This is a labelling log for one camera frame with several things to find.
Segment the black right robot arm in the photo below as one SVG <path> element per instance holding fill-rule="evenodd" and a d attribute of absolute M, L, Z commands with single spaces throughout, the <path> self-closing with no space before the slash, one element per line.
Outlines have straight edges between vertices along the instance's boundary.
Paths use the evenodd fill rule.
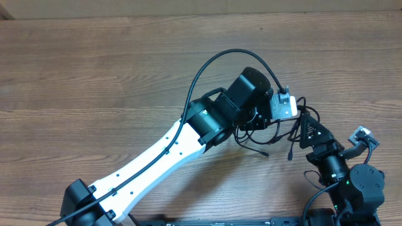
<path fill-rule="evenodd" d="M 317 169 L 323 189 L 309 199 L 301 225 L 379 225 L 377 209 L 384 203 L 384 173 L 369 164 L 379 146 L 372 132 L 358 127 L 345 149 L 309 114 L 300 119 L 300 147 L 312 148 L 307 161 Z"/>

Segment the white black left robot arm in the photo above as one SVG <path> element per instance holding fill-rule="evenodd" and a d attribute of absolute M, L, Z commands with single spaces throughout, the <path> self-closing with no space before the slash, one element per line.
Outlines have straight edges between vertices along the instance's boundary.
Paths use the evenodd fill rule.
<path fill-rule="evenodd" d="M 65 190 L 61 222 L 67 225 L 117 225 L 156 185 L 181 165 L 227 140 L 253 120 L 251 112 L 267 100 L 271 84 L 246 67 L 228 89 L 216 89 L 191 101 L 186 115 L 154 145 L 127 165 L 86 185 L 76 180 Z M 215 100 L 210 94 L 219 93 Z"/>

